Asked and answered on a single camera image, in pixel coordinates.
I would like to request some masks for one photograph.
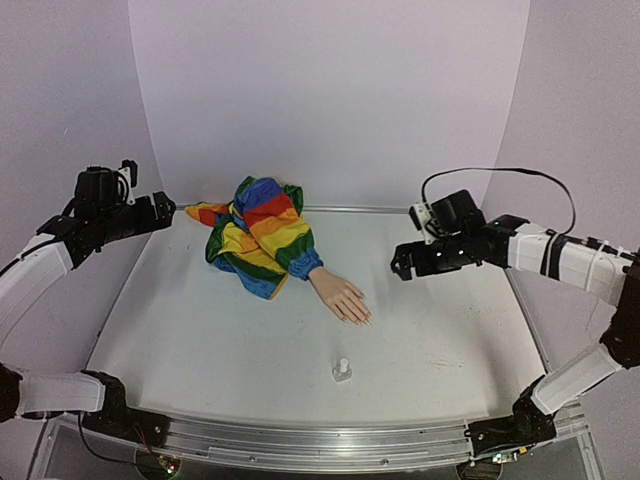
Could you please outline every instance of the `hand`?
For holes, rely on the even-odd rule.
[[[324,304],[343,322],[369,325],[371,312],[362,302],[364,293],[345,279],[336,277],[323,267],[314,268],[309,280]]]

